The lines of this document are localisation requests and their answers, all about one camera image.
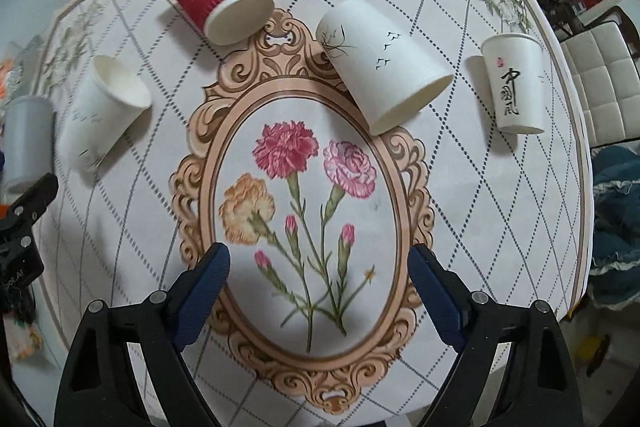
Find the grey plastic cup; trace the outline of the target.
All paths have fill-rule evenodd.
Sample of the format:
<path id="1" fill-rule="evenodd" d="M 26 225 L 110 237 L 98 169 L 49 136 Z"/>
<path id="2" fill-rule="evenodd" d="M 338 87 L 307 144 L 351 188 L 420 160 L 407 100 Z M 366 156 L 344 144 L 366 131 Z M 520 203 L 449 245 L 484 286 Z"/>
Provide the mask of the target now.
<path id="1" fill-rule="evenodd" d="M 6 108 L 3 184 L 6 193 L 22 194 L 53 171 L 54 112 L 41 96 L 24 95 Z"/>

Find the white cup with calligraphy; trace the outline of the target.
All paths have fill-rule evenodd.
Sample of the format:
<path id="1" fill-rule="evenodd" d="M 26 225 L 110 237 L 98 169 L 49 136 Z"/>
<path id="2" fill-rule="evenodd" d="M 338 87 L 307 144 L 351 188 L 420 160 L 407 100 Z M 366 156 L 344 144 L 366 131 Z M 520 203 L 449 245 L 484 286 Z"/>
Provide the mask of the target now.
<path id="1" fill-rule="evenodd" d="M 533 37 L 517 32 L 486 39 L 482 52 L 497 127 L 513 134 L 544 132 L 542 46 Z"/>

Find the white paper cup with birds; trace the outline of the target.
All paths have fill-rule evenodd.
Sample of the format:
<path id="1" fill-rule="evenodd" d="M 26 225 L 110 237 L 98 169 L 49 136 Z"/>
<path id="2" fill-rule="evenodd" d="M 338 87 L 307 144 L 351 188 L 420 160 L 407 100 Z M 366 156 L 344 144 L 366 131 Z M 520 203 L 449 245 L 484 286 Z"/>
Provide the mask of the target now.
<path id="1" fill-rule="evenodd" d="M 372 135 L 416 116 L 454 79 L 441 60 L 363 0 L 329 9 L 316 38 Z"/>

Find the teal ruffled blanket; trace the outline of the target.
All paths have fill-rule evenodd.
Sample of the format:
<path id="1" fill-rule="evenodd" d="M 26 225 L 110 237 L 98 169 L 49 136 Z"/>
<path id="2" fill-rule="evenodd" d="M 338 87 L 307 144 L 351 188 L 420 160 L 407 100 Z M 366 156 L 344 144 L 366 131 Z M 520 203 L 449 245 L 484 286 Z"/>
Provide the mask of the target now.
<path id="1" fill-rule="evenodd" d="M 588 293 L 615 311 L 639 301 L 639 154 L 601 148 L 592 158 L 594 228 Z"/>

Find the cream padded chair right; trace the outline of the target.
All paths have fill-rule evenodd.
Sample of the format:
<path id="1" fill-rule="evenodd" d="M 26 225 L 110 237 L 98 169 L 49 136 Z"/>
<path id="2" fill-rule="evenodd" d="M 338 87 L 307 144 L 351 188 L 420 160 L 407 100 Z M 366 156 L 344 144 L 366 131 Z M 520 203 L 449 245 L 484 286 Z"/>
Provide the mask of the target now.
<path id="1" fill-rule="evenodd" d="M 605 22 L 561 43 L 572 75 L 589 145 L 639 138 L 640 82 L 636 62 L 614 22 Z"/>

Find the floral patterned tablecloth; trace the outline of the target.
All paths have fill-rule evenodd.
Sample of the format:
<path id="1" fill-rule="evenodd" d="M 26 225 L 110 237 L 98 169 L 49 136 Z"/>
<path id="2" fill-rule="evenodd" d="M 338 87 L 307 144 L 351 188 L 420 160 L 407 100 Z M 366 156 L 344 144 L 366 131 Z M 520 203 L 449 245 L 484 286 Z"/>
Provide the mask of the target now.
<path id="1" fill-rule="evenodd" d="M 500 303 L 579 303 L 591 261 L 589 141 L 537 0 L 363 0 L 454 73 L 416 117 L 370 135 L 316 28 L 346 0 L 274 0 L 258 34 L 209 43 L 176 0 L 72 0 L 52 20 L 39 90 L 63 122 L 97 55 L 152 106 L 96 171 L 54 160 L 37 229 L 63 345 L 91 301 L 167 288 L 215 242 L 229 282 L 186 350 L 231 426 L 356 426 L 432 401 L 454 361 L 409 284 L 427 243 Z M 480 47 L 542 46 L 544 132 L 498 129 Z"/>

